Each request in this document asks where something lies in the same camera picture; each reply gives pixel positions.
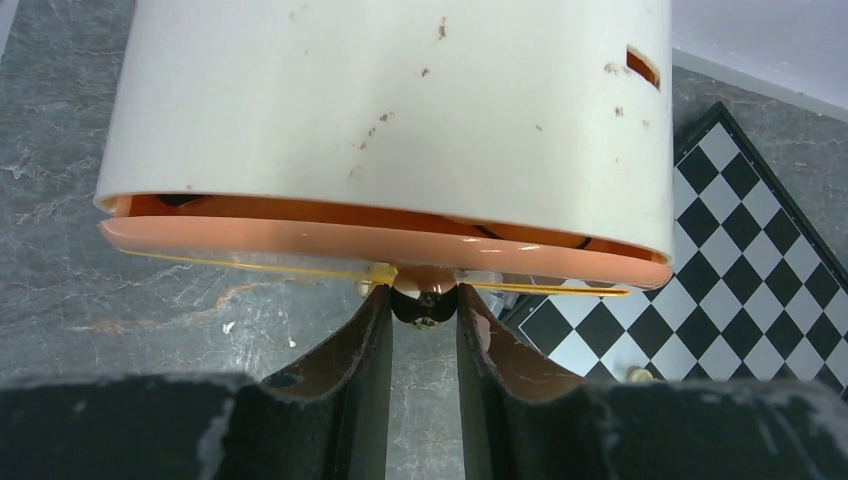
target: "gray marble surface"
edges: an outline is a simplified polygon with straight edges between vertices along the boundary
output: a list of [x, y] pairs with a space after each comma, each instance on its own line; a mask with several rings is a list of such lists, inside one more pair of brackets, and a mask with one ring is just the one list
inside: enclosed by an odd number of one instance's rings
[[[0, 381], [32, 374], [247, 371], [339, 327], [353, 285], [130, 257], [91, 204], [132, 0], [20, 0], [0, 63]], [[674, 71], [675, 132], [724, 101], [848, 260], [848, 125]], [[387, 478], [462, 478], [453, 325], [395, 328]]]

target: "black and white checkered pattern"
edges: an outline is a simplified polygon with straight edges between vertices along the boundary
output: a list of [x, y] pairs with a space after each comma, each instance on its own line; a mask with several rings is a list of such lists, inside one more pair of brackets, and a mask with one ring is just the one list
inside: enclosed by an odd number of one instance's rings
[[678, 156], [667, 286], [626, 298], [539, 299], [508, 325], [592, 378], [623, 380], [639, 366], [669, 380], [789, 377], [842, 391], [844, 276], [722, 118]]

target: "checkered board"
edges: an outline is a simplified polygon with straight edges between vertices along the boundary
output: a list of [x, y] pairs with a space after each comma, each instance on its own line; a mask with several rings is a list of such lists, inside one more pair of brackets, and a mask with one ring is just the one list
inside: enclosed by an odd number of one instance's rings
[[524, 297], [502, 321], [589, 378], [848, 385], [846, 275], [720, 103], [678, 148], [674, 278], [625, 298]]

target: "yellow edge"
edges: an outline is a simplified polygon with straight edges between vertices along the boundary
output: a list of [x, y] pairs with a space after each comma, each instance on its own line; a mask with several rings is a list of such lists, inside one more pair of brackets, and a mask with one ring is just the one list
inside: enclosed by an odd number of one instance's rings
[[[254, 270], [259, 272], [270, 273], [294, 273], [301, 275], [322, 275], [330, 278], [340, 278], [345, 280], [356, 280], [370, 282], [375, 284], [391, 285], [394, 281], [394, 275], [380, 275], [373, 270], [369, 273], [354, 273], [354, 272], [332, 272], [329, 270], [319, 270], [314, 268], [297, 268], [297, 267], [282, 267], [277, 265], [257, 265], [253, 263], [240, 263], [226, 260], [213, 260], [207, 258], [192, 258], [183, 257], [180, 255], [168, 255], [165, 253], [141, 252], [136, 250], [118, 249], [121, 252], [138, 255], [141, 257], [158, 258], [161, 260], [170, 260], [174, 262], [188, 262], [199, 265], [212, 265], [216, 267], [235, 267], [245, 270]], [[566, 286], [548, 286], [548, 285], [520, 285], [514, 283], [484, 283], [484, 282], [464, 282], [473, 287], [486, 290], [502, 290], [505, 292], [526, 293], [533, 295], [582, 295], [594, 297], [624, 297], [630, 295], [630, 290], [623, 288], [591, 288], [591, 287], [566, 287]]]

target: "white square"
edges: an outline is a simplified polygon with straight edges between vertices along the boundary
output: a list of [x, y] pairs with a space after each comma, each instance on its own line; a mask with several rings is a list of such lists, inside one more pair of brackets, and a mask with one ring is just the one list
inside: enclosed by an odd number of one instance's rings
[[626, 297], [610, 297], [603, 300], [607, 310], [615, 316], [625, 330], [633, 325], [639, 315], [651, 304], [642, 292], [633, 292]]
[[783, 366], [783, 357], [774, 348], [768, 338], [763, 337], [745, 357], [745, 365], [757, 380], [769, 381]]
[[774, 324], [774, 321], [777, 320], [780, 312], [783, 311], [783, 305], [771, 293], [768, 285], [761, 283], [754, 294], [751, 295], [751, 298], [745, 302], [745, 311], [748, 312], [754, 323], [760, 327], [760, 330], [766, 332]]
[[599, 360], [576, 331], [569, 333], [548, 358], [581, 377], [595, 368]]
[[619, 382], [627, 380], [627, 370], [632, 367], [643, 368], [648, 361], [648, 356], [627, 332], [601, 357], [601, 363]]
[[848, 293], [840, 289], [824, 309], [840, 335], [848, 333]]
[[710, 293], [701, 300], [701, 308], [713, 321], [719, 331], [723, 331], [733, 317], [742, 309], [742, 304], [736, 295], [730, 291], [727, 284], [718, 282]]
[[813, 348], [813, 344], [804, 337], [801, 339], [801, 343], [795, 347], [795, 350], [789, 354], [786, 364], [789, 365], [789, 368], [792, 369], [798, 380], [809, 382], [816, 378], [822, 365], [824, 365], [824, 360], [816, 352], [816, 349]]
[[780, 210], [780, 204], [777, 203], [777, 199], [765, 182], [754, 185], [754, 188], [742, 199], [742, 203], [760, 227], [768, 225], [774, 214]]
[[727, 380], [742, 364], [736, 352], [719, 335], [698, 362], [713, 380]]
[[666, 380], [676, 381], [683, 380], [689, 371], [692, 370], [692, 367], [695, 366], [697, 360], [675, 334], [654, 355], [651, 363], [657, 367], [657, 371]]
[[601, 303], [600, 297], [588, 295], [551, 295], [548, 301], [565, 317], [565, 321], [577, 328], [593, 308]]
[[754, 267], [754, 271], [760, 275], [760, 278], [768, 278], [781, 258], [780, 251], [763, 231], [757, 234], [754, 241], [745, 249], [745, 259]]
[[680, 325], [683, 325], [697, 306], [677, 277], [668, 282], [668, 285], [654, 298], [652, 304], [673, 331], [677, 331]]
[[679, 223], [674, 222], [674, 265], [672, 265], [674, 272], [677, 273], [685, 267], [697, 251], [698, 247], [692, 238], [686, 234]]
[[717, 124], [704, 135], [704, 138], [698, 142], [698, 146], [710, 157], [710, 161], [718, 171], [724, 170], [724, 167], [739, 154], [739, 147], [721, 124]]
[[813, 270], [822, 263], [819, 254], [813, 250], [813, 246], [807, 242], [807, 239], [803, 235], [795, 240], [795, 243], [783, 258], [786, 259], [786, 263], [789, 264], [792, 271], [795, 272], [795, 275], [798, 275], [798, 279], [802, 282], [806, 282], [810, 278], [810, 275], [812, 275]]
[[786, 313], [795, 325], [798, 325], [801, 333], [806, 335], [821, 316], [822, 308], [807, 287], [802, 286], [801, 290], [798, 290], [798, 293], [789, 301], [789, 305], [786, 305]]
[[719, 276], [724, 276], [742, 255], [742, 251], [723, 228], [719, 228], [710, 235], [710, 238], [701, 246], [701, 253]]
[[848, 343], [840, 340], [836, 348], [827, 357], [827, 368], [843, 386], [848, 385]]
[[704, 201], [710, 213], [716, 217], [718, 223], [724, 223], [733, 210], [742, 203], [736, 192], [727, 184], [727, 180], [721, 175], [710, 182], [710, 185], [701, 192], [701, 200]]
[[677, 219], [698, 198], [698, 194], [676, 168], [672, 177], [672, 190], [674, 191], [674, 218]]

